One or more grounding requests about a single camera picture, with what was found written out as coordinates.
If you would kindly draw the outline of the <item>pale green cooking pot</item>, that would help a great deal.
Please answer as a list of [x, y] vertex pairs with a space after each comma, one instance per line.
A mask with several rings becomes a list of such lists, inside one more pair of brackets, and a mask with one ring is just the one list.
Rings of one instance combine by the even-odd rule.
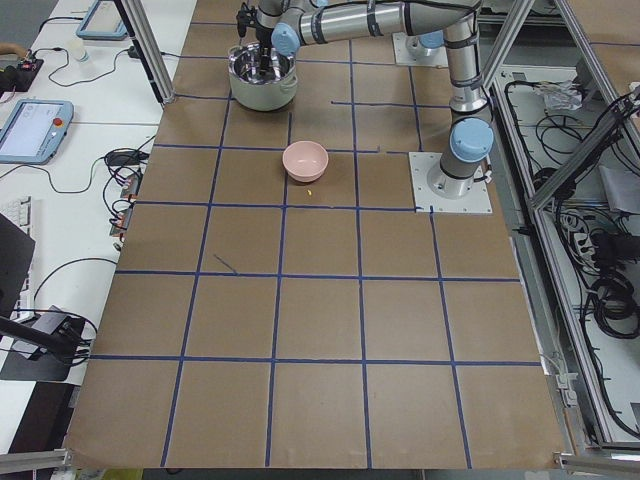
[[232, 96], [254, 111], [274, 111], [288, 105], [298, 88], [296, 60], [271, 49], [265, 69], [261, 69], [258, 42], [234, 45], [228, 51], [228, 72]]

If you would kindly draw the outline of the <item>pink bowl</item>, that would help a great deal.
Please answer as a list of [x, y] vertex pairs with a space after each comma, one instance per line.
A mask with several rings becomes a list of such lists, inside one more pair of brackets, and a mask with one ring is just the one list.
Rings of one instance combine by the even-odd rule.
[[282, 164], [294, 180], [310, 183], [319, 179], [329, 163], [326, 149], [313, 141], [297, 141], [289, 145], [282, 154]]

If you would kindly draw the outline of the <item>blue teach pendant far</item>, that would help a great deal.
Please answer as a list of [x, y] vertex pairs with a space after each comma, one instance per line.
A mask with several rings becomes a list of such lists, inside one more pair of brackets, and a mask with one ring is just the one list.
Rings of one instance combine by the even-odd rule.
[[76, 35], [83, 40], [120, 41], [127, 37], [127, 30], [115, 2], [98, 0], [88, 9]]

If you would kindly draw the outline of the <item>blue teach pendant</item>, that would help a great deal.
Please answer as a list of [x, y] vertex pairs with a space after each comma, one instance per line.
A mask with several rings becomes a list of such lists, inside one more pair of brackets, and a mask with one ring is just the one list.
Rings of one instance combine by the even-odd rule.
[[1, 130], [1, 163], [43, 165], [56, 153], [74, 117], [64, 100], [19, 100]]
[[88, 9], [76, 35], [83, 40], [120, 41], [127, 37], [127, 30], [115, 2], [98, 0]]

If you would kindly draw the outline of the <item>black power adapter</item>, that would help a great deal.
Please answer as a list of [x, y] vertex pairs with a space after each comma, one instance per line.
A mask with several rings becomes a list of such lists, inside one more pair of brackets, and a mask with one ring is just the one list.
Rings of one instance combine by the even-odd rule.
[[149, 158], [149, 154], [135, 149], [118, 149], [108, 152], [104, 161], [107, 166], [136, 166], [145, 162]]

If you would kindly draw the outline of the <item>white plastic cup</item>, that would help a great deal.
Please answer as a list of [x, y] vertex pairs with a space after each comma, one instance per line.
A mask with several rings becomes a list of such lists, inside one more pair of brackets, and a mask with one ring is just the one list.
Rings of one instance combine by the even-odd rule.
[[81, 38], [72, 38], [68, 41], [67, 47], [71, 57], [79, 63], [89, 60], [89, 53], [86, 49], [84, 40]]

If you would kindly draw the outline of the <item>brown paper table mat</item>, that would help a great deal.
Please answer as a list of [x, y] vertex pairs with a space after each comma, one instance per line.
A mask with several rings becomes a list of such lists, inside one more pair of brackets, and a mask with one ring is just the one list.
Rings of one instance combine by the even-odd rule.
[[[543, 469], [565, 447], [502, 212], [417, 212], [451, 122], [388, 37], [305, 47], [286, 108], [229, 92], [200, 1], [66, 445], [83, 467]], [[324, 174], [292, 179], [313, 141]]]

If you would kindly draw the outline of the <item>black electronics box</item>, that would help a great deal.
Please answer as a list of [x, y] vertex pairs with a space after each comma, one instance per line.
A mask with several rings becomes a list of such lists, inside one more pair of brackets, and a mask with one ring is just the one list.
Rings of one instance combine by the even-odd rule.
[[43, 64], [42, 59], [35, 59], [19, 62], [16, 67], [7, 66], [1, 72], [1, 93], [27, 92]]

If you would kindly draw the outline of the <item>blue teach pendant near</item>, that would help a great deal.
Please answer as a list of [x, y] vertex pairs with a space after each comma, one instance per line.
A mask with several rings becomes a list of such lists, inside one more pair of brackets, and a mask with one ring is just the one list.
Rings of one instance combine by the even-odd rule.
[[74, 117], [64, 100], [19, 100], [1, 130], [1, 163], [43, 165], [56, 153]]

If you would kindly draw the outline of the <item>crumpled white paper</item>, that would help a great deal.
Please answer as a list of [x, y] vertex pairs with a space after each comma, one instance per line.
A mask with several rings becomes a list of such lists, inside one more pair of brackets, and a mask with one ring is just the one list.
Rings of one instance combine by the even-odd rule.
[[547, 109], [576, 111], [582, 108], [582, 94], [572, 81], [541, 82], [535, 87]]

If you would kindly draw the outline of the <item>black monitor stand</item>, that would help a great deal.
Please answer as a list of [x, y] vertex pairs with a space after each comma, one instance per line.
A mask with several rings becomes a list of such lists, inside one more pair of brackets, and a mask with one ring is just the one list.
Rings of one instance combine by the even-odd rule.
[[56, 306], [24, 313], [17, 302], [30, 270], [35, 241], [6, 217], [1, 218], [1, 336], [12, 340], [1, 366], [8, 381], [63, 382], [72, 368], [88, 359], [90, 340], [83, 336], [89, 321]]

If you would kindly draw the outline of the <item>aluminium frame post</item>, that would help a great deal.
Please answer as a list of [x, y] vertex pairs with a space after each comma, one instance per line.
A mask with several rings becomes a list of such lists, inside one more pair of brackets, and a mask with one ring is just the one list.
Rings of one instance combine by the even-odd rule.
[[175, 90], [142, 2], [115, 0], [114, 3], [157, 102], [160, 105], [172, 103], [175, 100]]

